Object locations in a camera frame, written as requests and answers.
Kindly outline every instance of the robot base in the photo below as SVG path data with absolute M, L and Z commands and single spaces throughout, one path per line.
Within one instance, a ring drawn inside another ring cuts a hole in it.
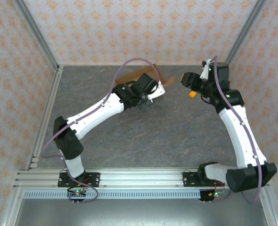
M 79 177 L 75 178 L 77 181 L 80 181 L 84 184 L 91 185 L 93 187 L 99 187 L 100 182 L 100 173 L 88 173 L 84 172 Z M 84 187 L 83 185 L 79 185 L 78 183 L 74 182 L 67 172 L 61 172 L 59 174 L 58 179 L 58 187 Z

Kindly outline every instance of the gray table surface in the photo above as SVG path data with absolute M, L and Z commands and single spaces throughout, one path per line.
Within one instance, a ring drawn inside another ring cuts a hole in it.
M 121 76 L 142 66 L 127 66 Z M 118 66 L 65 66 L 59 83 L 44 144 L 52 137 L 54 120 L 76 115 L 101 100 L 109 91 Z M 217 161 L 236 165 L 235 152 L 223 122 L 211 105 L 179 82 L 199 66 L 159 66 L 166 80 L 176 76 L 165 95 L 144 110 L 137 107 L 114 115 L 93 128 L 82 140 L 86 168 L 198 167 Z M 54 142 L 47 154 L 58 153 Z M 41 159 L 38 167 L 62 167 L 58 158 Z

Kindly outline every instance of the wire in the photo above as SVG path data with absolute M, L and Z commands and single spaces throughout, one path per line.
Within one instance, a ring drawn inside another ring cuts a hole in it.
M 220 181 L 216 181 L 215 180 L 214 183 L 215 183 L 215 189 L 217 187 L 217 184 L 220 184 L 224 188 L 224 190 L 225 190 L 225 187 L 224 187 L 223 183 L 221 183 Z
M 115 73 L 115 75 L 114 75 L 114 78 L 113 78 L 113 80 L 112 80 L 112 82 L 111 82 L 111 88 L 110 88 L 110 90 L 109 90 L 107 96 L 105 97 L 104 101 L 103 101 L 97 108 L 95 108 L 94 110 L 92 110 L 92 111 L 90 111 L 89 113 L 87 113 L 87 114 L 85 114 L 85 115 L 79 117 L 78 119 L 76 119 L 75 121 L 71 122 L 70 124 L 67 124 L 67 125 L 64 126 L 62 129 L 60 129 L 57 133 L 55 133 L 55 134 L 51 137 L 51 139 L 45 144 L 43 150 L 42 150 L 41 153 L 40 153 L 40 156 L 41 156 L 43 159 L 46 159 L 46 158 L 53 158 L 53 157 L 61 157 L 62 160 L 63 160 L 63 162 L 64 162 L 65 171 L 67 172 L 67 174 L 69 175 L 69 177 L 71 178 L 71 180 L 73 180 L 74 182 L 76 182 L 76 183 L 78 183 L 78 184 L 81 184 L 81 185 L 83 185 L 83 186 L 85 186 L 85 187 L 92 188 L 92 189 L 96 192 L 96 196 L 95 196 L 94 198 L 89 199 L 89 200 L 82 201 L 82 202 L 80 202 L 80 203 L 87 203 L 87 202 L 91 202 L 91 201 L 96 200 L 96 199 L 98 198 L 98 195 L 99 195 L 98 190 L 97 190 L 96 188 L 94 188 L 93 186 L 88 185 L 88 184 L 84 184 L 84 183 L 82 183 L 82 182 L 76 180 L 74 177 L 72 177 L 70 171 L 68 170 L 68 166 L 67 166 L 67 164 L 66 164 L 66 162 L 65 162 L 65 158 L 64 158 L 64 155 L 62 154 L 62 152 L 61 152 L 61 154 L 54 154 L 54 155 L 49 155 L 49 156 L 46 156 L 46 155 L 45 155 L 45 152 L 46 152 L 47 148 L 49 147 L 49 145 L 51 144 L 51 142 L 52 142 L 56 137 L 58 137 L 63 131 L 65 131 L 65 130 L 68 129 L 70 126 L 74 125 L 75 123 L 79 122 L 80 120 L 82 120 L 82 119 L 84 119 L 84 118 L 90 116 L 91 114 L 95 113 L 96 111 L 98 111 L 98 110 L 106 103 L 106 101 L 110 98 L 111 91 L 112 91 L 112 89 L 114 88 L 114 85 L 115 85 L 115 80 L 116 80 L 117 76 L 119 75 L 120 71 L 122 70 L 122 68 L 123 68 L 125 65 L 127 65 L 128 63 L 130 63 L 130 62 L 132 62 L 132 61 L 135 61 L 135 60 L 144 61 L 144 62 L 148 63 L 148 64 L 153 68 L 153 70 L 155 71 L 155 73 L 157 74 L 158 80 L 159 80 L 159 82 L 160 82 L 159 72 L 157 71 L 157 69 L 155 68 L 155 66 L 154 66 L 150 61 L 145 60 L 145 59 L 143 59 L 143 58 L 132 58 L 132 59 L 130 59 L 130 60 L 127 60 L 127 61 L 126 61 L 124 64 L 122 64 L 122 65 L 120 66 L 120 68 L 116 71 L 116 73 Z M 69 196 L 69 201 L 72 202 L 72 203 L 74 203 L 74 201 L 71 199 L 71 195 Z
M 202 101 L 204 101 L 204 102 L 207 103 L 208 105 L 211 104 L 210 102 L 206 101 L 206 100 L 203 98 L 203 95 L 200 95 L 200 98 L 201 98 Z
M 248 140 L 252 146 L 252 150 L 253 150 L 253 154 L 255 157 L 255 160 L 256 160 L 256 163 L 257 163 L 257 168 L 258 168 L 258 187 L 257 187 L 257 193 L 256 193 L 256 196 L 255 198 L 252 200 L 252 201 L 249 201 L 246 196 L 244 195 L 244 193 L 242 192 L 242 195 L 244 197 L 244 199 L 248 202 L 248 203 L 256 203 L 256 201 L 258 200 L 259 198 L 259 194 L 260 194 L 260 191 L 261 191 L 261 186 L 262 186 L 262 170 L 261 170 L 261 165 L 260 165 L 260 161 L 258 159 L 258 155 L 257 155 L 257 152 L 256 152 L 256 148 L 255 148 L 255 145 L 254 145 L 254 142 L 253 142 L 253 138 L 252 138 L 252 135 L 250 134 L 248 128 L 246 127 L 245 123 L 243 122 L 242 118 L 240 117 L 240 115 L 236 112 L 236 110 L 233 108 L 233 106 L 230 104 L 230 102 L 228 101 L 228 99 L 225 97 L 223 91 L 222 91 L 222 88 L 220 87 L 219 85 L 219 81 L 218 81 L 218 74 L 217 74 L 217 56 L 214 56 L 214 58 L 212 59 L 212 62 L 214 62 L 214 78 L 215 78 L 215 83 L 216 83 L 216 86 L 217 86 L 217 89 L 222 97 L 222 99 L 225 101 L 225 103 L 227 104 L 227 106 L 231 109 L 231 111 L 235 114 L 235 116 L 237 117 L 237 119 L 240 121 L 240 124 L 243 126 L 245 132 L 246 132 L 246 135 L 248 137 Z

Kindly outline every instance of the wallpaper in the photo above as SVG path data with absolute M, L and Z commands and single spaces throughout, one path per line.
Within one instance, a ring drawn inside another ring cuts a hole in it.
M 25 0 L 57 63 L 224 61 L 256 0 Z
M 0 0 L 0 222 L 40 123 L 53 69 L 12 0 Z
M 257 143 L 278 169 L 278 0 L 270 0 L 231 65 Z M 278 172 L 272 179 L 278 198 Z

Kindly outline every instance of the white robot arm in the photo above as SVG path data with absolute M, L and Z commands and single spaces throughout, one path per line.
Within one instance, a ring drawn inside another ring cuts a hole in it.
M 104 120 L 118 114 L 128 108 L 139 106 L 140 109 L 153 103 L 153 99 L 165 93 L 161 82 L 156 82 L 149 75 L 143 74 L 138 81 L 132 81 L 129 86 L 126 83 L 118 84 L 112 91 L 107 102 L 96 112 L 70 126 L 66 132 L 55 139 L 55 143 L 62 152 L 67 168 L 73 178 L 77 178 L 85 172 L 80 154 L 83 146 L 80 140 L 95 126 Z M 84 110 L 69 117 L 66 120 L 58 117 L 54 123 L 54 134 L 66 124 L 76 121 L 88 114 L 104 102 L 105 98 Z
M 230 89 L 229 67 L 224 63 L 218 63 L 219 85 L 246 125 L 257 155 L 253 153 L 251 143 L 242 124 L 225 103 L 217 89 L 214 79 L 214 65 L 211 60 L 204 61 L 202 65 L 204 70 L 201 75 L 185 73 L 181 78 L 181 82 L 183 86 L 191 88 L 192 93 L 189 96 L 194 97 L 196 93 L 200 93 L 201 98 L 209 98 L 209 104 L 215 107 L 231 138 L 236 154 L 237 167 L 222 166 L 216 162 L 201 164 L 198 169 L 199 179 L 205 184 L 214 180 L 226 183 L 233 192 L 256 188 L 258 183 L 256 159 L 258 159 L 262 169 L 262 186 L 264 186 L 277 172 L 277 168 L 274 163 L 267 163 L 265 156 L 257 145 L 247 120 L 246 109 L 240 92 Z

